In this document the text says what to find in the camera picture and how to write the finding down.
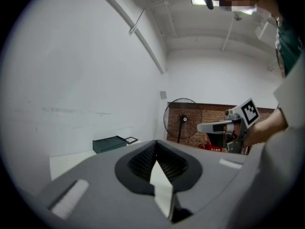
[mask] picture frame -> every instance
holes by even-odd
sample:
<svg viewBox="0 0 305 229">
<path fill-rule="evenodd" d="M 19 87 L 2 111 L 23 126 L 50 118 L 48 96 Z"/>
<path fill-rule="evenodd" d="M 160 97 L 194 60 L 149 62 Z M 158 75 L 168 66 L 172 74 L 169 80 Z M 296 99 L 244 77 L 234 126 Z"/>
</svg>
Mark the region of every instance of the picture frame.
<svg viewBox="0 0 305 229">
<path fill-rule="evenodd" d="M 134 138 L 132 136 L 126 138 L 125 140 L 126 140 L 127 144 L 129 144 L 129 145 L 132 144 L 132 143 L 135 143 L 136 141 L 138 141 L 137 138 Z"/>
</svg>

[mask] person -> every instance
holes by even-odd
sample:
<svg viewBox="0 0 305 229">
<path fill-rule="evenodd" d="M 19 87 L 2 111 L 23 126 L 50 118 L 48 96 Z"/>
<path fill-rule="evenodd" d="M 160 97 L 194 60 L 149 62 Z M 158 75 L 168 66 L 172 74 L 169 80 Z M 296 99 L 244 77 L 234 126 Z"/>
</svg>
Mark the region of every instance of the person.
<svg viewBox="0 0 305 229">
<path fill-rule="evenodd" d="M 206 1 L 209 9 L 213 9 L 211 1 Z M 278 23 L 278 34 L 276 38 L 276 56 L 279 67 L 285 78 L 299 59 L 303 45 L 298 34 L 293 30 L 290 21 L 295 22 L 288 13 L 292 4 L 278 4 L 277 0 L 219 0 L 221 7 L 238 6 L 244 8 L 258 7 L 264 9 L 276 18 Z M 253 125 L 246 135 L 244 147 L 257 143 L 266 142 L 274 134 L 285 130 L 288 127 L 285 116 L 280 106 L 265 120 Z M 239 125 L 234 126 L 234 134 L 239 135 Z"/>
</svg>

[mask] green box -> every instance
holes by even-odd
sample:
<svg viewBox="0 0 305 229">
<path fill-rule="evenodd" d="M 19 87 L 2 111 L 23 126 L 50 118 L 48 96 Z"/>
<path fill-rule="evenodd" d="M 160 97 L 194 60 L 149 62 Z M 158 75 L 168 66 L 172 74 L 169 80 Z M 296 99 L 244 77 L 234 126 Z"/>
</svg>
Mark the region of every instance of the green box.
<svg viewBox="0 0 305 229">
<path fill-rule="evenodd" d="M 93 150 L 99 154 L 110 150 L 114 150 L 120 147 L 127 146 L 127 141 L 120 136 L 113 136 L 101 140 L 92 141 Z"/>
</svg>

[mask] red object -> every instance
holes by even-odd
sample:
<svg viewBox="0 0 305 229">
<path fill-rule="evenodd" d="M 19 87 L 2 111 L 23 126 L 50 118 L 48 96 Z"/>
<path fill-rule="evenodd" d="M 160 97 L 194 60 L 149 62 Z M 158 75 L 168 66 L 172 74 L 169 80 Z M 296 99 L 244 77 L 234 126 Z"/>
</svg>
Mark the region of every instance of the red object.
<svg viewBox="0 0 305 229">
<path fill-rule="evenodd" d="M 223 151 L 222 147 L 213 146 L 210 142 L 208 142 L 206 145 L 200 145 L 199 148 L 216 152 Z"/>
</svg>

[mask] black pedestal fan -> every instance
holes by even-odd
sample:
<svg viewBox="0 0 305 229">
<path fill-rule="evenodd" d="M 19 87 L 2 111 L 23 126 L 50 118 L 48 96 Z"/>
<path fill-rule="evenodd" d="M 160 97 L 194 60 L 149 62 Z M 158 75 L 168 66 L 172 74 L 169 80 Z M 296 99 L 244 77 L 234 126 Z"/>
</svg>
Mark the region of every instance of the black pedestal fan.
<svg viewBox="0 0 305 229">
<path fill-rule="evenodd" d="M 171 102 L 163 116 L 166 131 L 173 137 L 185 139 L 197 132 L 202 122 L 202 113 L 198 104 L 188 98 L 179 98 Z"/>
</svg>

